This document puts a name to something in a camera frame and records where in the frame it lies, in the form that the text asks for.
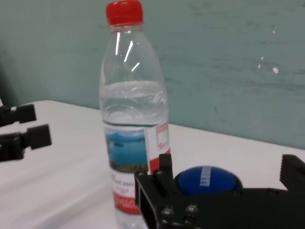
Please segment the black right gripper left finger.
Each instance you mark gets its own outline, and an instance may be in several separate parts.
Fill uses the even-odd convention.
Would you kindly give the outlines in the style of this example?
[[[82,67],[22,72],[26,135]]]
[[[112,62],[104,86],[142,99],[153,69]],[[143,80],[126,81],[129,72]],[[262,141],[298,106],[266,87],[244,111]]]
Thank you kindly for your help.
[[[135,204],[147,225],[171,225],[175,217],[173,199],[173,165],[170,154],[159,155],[159,168],[151,175],[137,172],[135,178]]]

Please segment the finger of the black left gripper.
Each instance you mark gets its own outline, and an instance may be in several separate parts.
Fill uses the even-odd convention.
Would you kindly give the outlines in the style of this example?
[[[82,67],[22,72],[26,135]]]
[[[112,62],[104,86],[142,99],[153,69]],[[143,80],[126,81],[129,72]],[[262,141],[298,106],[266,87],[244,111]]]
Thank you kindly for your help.
[[[0,107],[0,125],[7,126],[15,122],[26,123],[36,121],[35,107],[33,104],[27,104],[16,107],[12,110],[11,107],[3,105]]]
[[[26,148],[34,150],[51,144],[49,125],[31,127],[26,132],[0,135],[0,162],[22,160]]]

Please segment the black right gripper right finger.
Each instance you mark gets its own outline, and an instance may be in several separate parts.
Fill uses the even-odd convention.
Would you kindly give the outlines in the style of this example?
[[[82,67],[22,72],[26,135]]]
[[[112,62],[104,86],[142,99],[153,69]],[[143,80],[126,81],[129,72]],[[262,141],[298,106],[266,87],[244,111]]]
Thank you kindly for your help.
[[[295,155],[282,155],[280,181],[288,191],[304,191],[305,163]]]

